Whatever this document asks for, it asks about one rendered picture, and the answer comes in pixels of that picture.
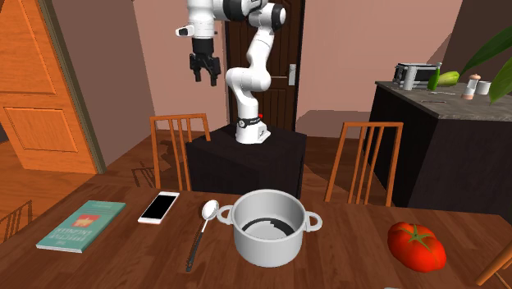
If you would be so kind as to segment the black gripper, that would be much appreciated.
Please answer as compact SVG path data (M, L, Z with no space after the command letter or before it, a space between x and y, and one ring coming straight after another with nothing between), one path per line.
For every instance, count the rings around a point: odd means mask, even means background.
M202 67L208 68L211 86L217 85L217 78L221 74L220 59L213 56L213 39L192 38L193 52L190 54L190 69L194 73L196 82L201 81Z

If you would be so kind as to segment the wooden slat-back chair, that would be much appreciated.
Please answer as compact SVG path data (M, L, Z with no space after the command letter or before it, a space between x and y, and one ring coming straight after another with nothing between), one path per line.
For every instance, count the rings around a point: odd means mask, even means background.
M368 204L369 193L373 183L373 173L377 162L377 156L381 147L382 137L386 128L395 128L395 138L392 146L391 162L389 165L389 173L386 185L386 207L391 206L394 184L395 184L395 171L399 157L400 142L403 131L403 122L344 122L339 143L336 150L336 156L331 169L331 175L327 184L324 201L329 202L335 185L336 174L341 160L341 154L343 152L346 134L349 128L359 128L359 142L357 148L357 154L355 159L355 165L353 170L353 176L351 180L350 190L347 197L347 203L351 204L353 197L355 197L355 203L359 204L361 200L361 193L363 189L364 177L366 176L366 168L368 165L368 157L372 148L374 131L377 130L377 139L374 145L373 158L370 163L370 172L368 173L367 187L363 198L363 204Z
M496 276L506 289L512 289L512 287L498 273L499 269L506 269L511 264L512 241L488 264L488 266L483 269L475 280L476 284L481 286L491 276Z
M188 137L188 142L191 143L192 142L191 121L193 119L200 119L202 121L204 136L206 138L206 141L210 141L211 136L210 136L209 126L208 126L207 115L205 113L165 115L165 116L154 116L154 117L149 118L151 141L152 141L155 187L157 189L162 188L162 183L161 183L159 157L158 157L158 139L157 139L156 122L159 122L159 121L168 122L168 125L170 128L170 134L171 134L171 143L172 143L173 153L175 156L176 172L177 172L177 180L178 180L179 190L184 190L183 181L182 181L182 177L181 177L181 164L183 164L183 167L184 167L186 189L191 190L188 157L187 157L187 153L186 153L186 149L185 149L184 127L182 126L182 124L183 124L183 121L186 121L186 133L187 133L187 137ZM177 124L178 137L179 137L179 141L180 141L180 148L181 148L181 155L182 155L182 157L181 157L182 162L180 162L180 158L178 157L174 122L176 122L176 124Z

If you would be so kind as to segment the dark brown door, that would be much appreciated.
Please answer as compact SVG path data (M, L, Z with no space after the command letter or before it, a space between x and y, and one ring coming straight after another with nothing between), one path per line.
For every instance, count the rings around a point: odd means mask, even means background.
M304 31L305 0L269 0L286 9L286 23L275 33L267 70L272 83L264 92L254 92L258 113L269 125L295 130L299 72ZM226 22L226 67L248 67L246 52L256 29L245 22Z

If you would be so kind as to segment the black robot stand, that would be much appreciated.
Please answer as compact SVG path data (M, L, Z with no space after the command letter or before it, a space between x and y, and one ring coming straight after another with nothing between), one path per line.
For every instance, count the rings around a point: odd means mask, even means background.
M307 136L277 127L262 144L241 144L235 125L187 143L191 189L243 195L252 190L275 189L301 196Z

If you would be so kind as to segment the white smartphone with black screen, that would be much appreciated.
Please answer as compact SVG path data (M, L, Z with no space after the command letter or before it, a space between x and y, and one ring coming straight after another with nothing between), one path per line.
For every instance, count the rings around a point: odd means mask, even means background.
M179 192L160 191L140 215L138 222L160 224L179 196Z

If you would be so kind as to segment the orange panelled door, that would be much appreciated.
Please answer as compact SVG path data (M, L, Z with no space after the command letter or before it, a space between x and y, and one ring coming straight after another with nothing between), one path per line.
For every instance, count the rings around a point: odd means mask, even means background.
M106 170L50 0L0 0L0 123L25 169Z

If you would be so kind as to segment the teal book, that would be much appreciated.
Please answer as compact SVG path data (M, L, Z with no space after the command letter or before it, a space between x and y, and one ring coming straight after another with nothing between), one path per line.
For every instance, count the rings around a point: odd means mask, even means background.
M39 241L36 247L82 253L125 206L120 202L88 200Z

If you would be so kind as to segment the wooden dining table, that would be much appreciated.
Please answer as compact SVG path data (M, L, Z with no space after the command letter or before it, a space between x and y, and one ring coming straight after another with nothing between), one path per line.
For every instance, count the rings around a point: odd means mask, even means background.
M482 286L480 272L512 241L498 215L325 202L302 196L323 225L304 234L296 258L260 268L237 252L230 226L211 221L193 268L187 268L200 210L213 195L184 192L158 225L139 223L155 191L85 184L0 245L0 289L503 289L512 267ZM125 208L82 253L40 250L37 243L88 200ZM417 273L387 247L389 228L411 222L430 228L446 249L446 266Z

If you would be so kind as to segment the black counter with kitchen items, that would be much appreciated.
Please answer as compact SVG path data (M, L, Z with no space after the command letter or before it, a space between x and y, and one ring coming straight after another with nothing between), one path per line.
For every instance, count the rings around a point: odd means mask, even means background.
M512 224L512 96L466 100L465 87L376 83L370 121L403 125L392 202L498 214Z

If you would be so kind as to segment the red tomato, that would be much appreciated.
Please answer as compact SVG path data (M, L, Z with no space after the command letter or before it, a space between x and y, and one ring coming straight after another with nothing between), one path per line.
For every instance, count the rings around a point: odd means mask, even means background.
M446 265L444 246L423 225L407 222L394 224L388 230L387 244L397 260L416 272L428 273Z

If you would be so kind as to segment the green plant leaves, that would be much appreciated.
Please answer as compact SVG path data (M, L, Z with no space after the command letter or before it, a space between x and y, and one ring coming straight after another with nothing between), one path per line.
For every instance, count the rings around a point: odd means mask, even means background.
M484 63L510 47L512 47L512 25L488 40L469 59L460 74L464 74L468 69ZM493 104L510 92L512 92L512 57L504 64L491 82L489 90L490 104Z

